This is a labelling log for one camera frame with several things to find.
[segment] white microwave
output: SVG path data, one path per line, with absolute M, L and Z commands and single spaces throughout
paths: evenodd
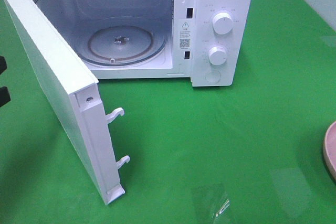
M 106 204 L 124 190 L 98 79 L 231 85 L 250 0 L 5 0 L 51 106 Z

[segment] control knob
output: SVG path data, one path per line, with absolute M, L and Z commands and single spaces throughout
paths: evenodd
M 221 12 L 212 19 L 212 24 L 217 34 L 227 34 L 233 28 L 233 20 L 229 13 Z
M 212 65 L 219 66 L 226 62 L 227 54 L 223 47 L 213 47 L 208 52 L 209 61 Z

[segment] open microwave door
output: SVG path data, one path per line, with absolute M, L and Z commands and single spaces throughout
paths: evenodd
M 35 75 L 105 204 L 125 191 L 108 123 L 123 109 L 105 115 L 98 80 L 32 0 L 5 0 Z

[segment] power level knob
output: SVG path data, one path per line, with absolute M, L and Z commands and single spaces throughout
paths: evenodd
M 209 61 L 212 65 L 222 65 L 226 62 L 226 50 L 223 47 L 213 47 L 208 53 Z
M 214 30 L 218 34 L 227 34 L 233 28 L 233 20 L 229 13 L 221 12 L 212 19 Z

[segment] green tablecloth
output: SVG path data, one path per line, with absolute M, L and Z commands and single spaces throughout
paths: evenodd
M 102 80 L 106 111 L 125 109 L 109 125 L 116 158 L 131 157 L 126 194 L 105 206 L 1 0 L 0 86 L 12 100 L 0 108 L 0 223 L 336 223 L 322 156 L 335 41 L 303 0 L 252 0 L 232 86 Z

